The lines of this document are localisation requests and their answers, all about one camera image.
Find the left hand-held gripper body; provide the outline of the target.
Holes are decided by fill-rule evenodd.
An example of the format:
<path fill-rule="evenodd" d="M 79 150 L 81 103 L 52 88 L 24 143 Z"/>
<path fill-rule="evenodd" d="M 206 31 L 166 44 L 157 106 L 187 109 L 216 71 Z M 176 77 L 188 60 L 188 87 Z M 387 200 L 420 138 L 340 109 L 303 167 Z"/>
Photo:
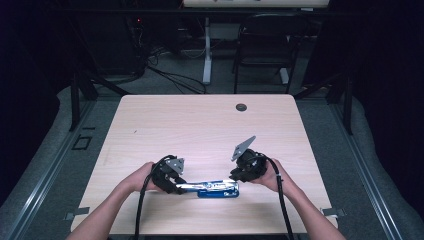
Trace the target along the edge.
<path fill-rule="evenodd" d="M 154 164 L 152 168 L 152 181 L 161 190 L 168 193 L 171 187 L 176 186 L 174 180 L 182 178 L 183 171 L 184 159 L 167 155 Z"/>

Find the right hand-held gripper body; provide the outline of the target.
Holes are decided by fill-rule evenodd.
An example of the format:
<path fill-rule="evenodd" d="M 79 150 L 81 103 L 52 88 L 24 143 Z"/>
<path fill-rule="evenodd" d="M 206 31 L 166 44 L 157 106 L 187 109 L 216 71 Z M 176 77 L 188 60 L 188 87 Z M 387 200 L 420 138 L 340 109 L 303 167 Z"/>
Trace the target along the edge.
<path fill-rule="evenodd" d="M 231 161 L 236 163 L 236 168 L 241 168 L 244 173 L 250 175 L 250 181 L 265 174 L 267 158 L 262 153 L 250 149 L 250 145 L 256 139 L 255 136 L 238 144 L 233 152 Z"/>

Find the person's left hand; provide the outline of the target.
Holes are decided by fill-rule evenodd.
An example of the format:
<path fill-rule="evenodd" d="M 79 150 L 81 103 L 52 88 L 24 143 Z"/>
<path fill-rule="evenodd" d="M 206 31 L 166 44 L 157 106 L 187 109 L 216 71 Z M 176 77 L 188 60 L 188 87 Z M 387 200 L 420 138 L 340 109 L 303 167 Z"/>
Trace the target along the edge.
<path fill-rule="evenodd" d="M 148 180 L 148 176 L 151 173 L 153 166 L 153 162 L 147 162 L 128 176 L 130 189 L 132 191 L 140 192 L 144 186 L 147 191 L 160 191 L 160 188 L 156 186 L 152 180 Z"/>

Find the person's right hand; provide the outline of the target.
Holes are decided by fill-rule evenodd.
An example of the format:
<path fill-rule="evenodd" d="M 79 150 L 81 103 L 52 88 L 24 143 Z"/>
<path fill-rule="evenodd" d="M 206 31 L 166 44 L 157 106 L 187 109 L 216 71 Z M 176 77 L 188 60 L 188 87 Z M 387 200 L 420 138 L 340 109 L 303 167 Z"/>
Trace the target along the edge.
<path fill-rule="evenodd" d="M 275 172 L 275 169 L 273 168 L 273 164 L 275 164 L 279 174 L 281 175 L 280 180 L 277 180 L 277 173 Z M 285 169 L 281 165 L 281 163 L 277 159 L 272 158 L 271 162 L 266 163 L 266 168 L 267 170 L 265 174 L 255 180 L 252 180 L 252 183 L 263 185 L 267 187 L 268 189 L 275 192 L 278 191 L 277 183 L 281 183 L 283 194 L 286 197 L 292 197 L 293 193 L 296 190 L 296 186 L 293 180 L 291 179 L 291 177 L 288 175 L 288 173 L 285 171 Z"/>

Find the grey tape piece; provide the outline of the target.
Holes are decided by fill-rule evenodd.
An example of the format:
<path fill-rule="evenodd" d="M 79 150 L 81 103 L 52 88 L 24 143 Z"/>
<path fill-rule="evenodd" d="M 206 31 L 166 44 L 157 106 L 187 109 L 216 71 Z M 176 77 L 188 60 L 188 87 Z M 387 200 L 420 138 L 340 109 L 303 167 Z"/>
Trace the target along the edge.
<path fill-rule="evenodd" d="M 345 210 L 342 208 L 321 208 L 320 211 L 326 217 L 340 218 L 347 215 Z"/>
<path fill-rule="evenodd" d="M 89 207 L 77 208 L 73 212 L 68 212 L 64 216 L 65 221 L 73 220 L 76 216 L 85 215 L 89 213 Z"/>

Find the white desk leg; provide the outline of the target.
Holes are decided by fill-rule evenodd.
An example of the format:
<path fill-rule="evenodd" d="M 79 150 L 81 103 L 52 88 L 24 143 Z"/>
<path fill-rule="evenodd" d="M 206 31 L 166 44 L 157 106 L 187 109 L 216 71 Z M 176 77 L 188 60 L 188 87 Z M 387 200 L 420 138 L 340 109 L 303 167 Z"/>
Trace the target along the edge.
<path fill-rule="evenodd" d="M 212 73 L 210 22 L 208 18 L 205 19 L 204 34 L 205 34 L 205 59 L 204 59 L 202 82 L 208 85 L 211 83 L 211 73 Z"/>

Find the black folding chair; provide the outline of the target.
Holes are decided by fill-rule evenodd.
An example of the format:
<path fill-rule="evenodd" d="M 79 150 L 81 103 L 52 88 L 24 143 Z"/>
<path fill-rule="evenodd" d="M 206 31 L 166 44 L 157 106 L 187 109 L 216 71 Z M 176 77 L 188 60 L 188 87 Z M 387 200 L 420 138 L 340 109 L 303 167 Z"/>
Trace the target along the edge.
<path fill-rule="evenodd" d="M 285 92 L 290 91 L 301 42 L 309 30 L 300 14 L 261 13 L 247 17 L 238 30 L 233 62 L 234 87 L 238 92 L 239 68 L 282 68 L 289 70 Z"/>

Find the dark computer cabinet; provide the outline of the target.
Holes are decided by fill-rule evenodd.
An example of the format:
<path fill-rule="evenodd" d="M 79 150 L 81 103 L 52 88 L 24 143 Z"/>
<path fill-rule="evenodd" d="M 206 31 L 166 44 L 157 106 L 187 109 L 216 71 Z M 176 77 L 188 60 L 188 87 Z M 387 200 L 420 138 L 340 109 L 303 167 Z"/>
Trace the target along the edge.
<path fill-rule="evenodd" d="M 134 46 L 125 17 L 93 14 L 78 16 L 77 20 L 101 75 L 144 74 L 145 64 Z"/>

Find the white desk top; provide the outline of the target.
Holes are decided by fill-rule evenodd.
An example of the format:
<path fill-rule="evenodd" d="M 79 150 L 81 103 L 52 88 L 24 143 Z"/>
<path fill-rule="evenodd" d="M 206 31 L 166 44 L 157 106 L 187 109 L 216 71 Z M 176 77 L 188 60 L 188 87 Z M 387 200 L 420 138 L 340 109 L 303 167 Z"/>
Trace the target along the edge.
<path fill-rule="evenodd" d="M 183 0 L 192 8 L 326 8 L 330 0 Z"/>

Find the black frame post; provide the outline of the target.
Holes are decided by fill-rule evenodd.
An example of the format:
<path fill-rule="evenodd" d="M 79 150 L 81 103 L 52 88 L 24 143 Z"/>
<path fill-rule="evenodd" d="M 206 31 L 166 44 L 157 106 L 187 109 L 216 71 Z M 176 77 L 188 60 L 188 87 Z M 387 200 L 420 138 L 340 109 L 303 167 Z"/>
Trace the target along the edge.
<path fill-rule="evenodd" d="M 71 126 L 70 130 L 74 131 L 80 122 L 80 99 L 79 99 L 79 78 L 75 73 L 71 85 Z"/>
<path fill-rule="evenodd" d="M 352 80 L 349 76 L 347 76 L 345 81 L 343 125 L 349 135 L 352 134 L 351 116 L 352 116 Z"/>

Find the metal floor rail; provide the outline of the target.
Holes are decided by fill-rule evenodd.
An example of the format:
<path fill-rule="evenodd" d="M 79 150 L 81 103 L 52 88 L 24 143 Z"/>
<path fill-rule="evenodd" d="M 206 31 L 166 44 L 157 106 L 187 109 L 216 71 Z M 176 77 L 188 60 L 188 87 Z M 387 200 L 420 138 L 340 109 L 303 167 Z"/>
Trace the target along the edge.
<path fill-rule="evenodd" d="M 337 105 L 330 105 L 329 108 L 337 122 L 337 126 L 340 129 L 343 138 L 347 142 L 349 149 L 353 155 L 353 164 L 355 165 L 356 171 L 359 175 L 359 178 L 361 179 L 362 185 L 368 195 L 374 212 L 376 213 L 376 216 L 380 222 L 380 225 L 382 226 L 382 229 L 387 239 L 404 240 L 386 204 L 386 201 L 384 200 L 380 190 L 378 189 L 375 179 L 373 178 L 369 170 L 369 167 L 354 136 L 350 135 L 344 127 L 342 121 L 342 111 Z"/>
<path fill-rule="evenodd" d="M 101 124 L 96 102 L 82 105 L 70 130 L 71 109 L 63 104 L 17 186 L 0 207 L 0 240 L 63 240 L 94 166 Z"/>

